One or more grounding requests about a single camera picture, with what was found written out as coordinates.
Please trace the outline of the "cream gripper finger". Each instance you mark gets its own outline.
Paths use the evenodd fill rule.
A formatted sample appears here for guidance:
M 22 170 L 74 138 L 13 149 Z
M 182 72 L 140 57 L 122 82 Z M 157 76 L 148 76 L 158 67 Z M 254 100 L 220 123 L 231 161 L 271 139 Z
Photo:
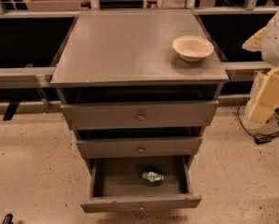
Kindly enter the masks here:
M 265 30 L 266 28 L 263 27 L 259 29 L 257 32 L 255 32 L 252 36 L 245 40 L 245 42 L 242 45 L 242 48 L 251 52 L 261 51 L 261 41 L 265 33 Z
M 279 108 L 279 67 L 267 74 L 259 73 L 254 80 L 251 98 L 247 103 L 247 119 L 257 123 L 265 123 Z

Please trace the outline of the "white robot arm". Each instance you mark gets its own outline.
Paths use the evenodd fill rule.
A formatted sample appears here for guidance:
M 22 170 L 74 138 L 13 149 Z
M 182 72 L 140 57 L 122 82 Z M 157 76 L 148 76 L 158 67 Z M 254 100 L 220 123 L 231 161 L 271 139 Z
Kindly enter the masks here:
M 243 43 L 243 49 L 260 51 L 262 60 L 272 66 L 272 70 L 263 76 L 258 91 L 253 84 L 247 108 L 247 119 L 263 124 L 279 108 L 279 10 L 265 27 Z

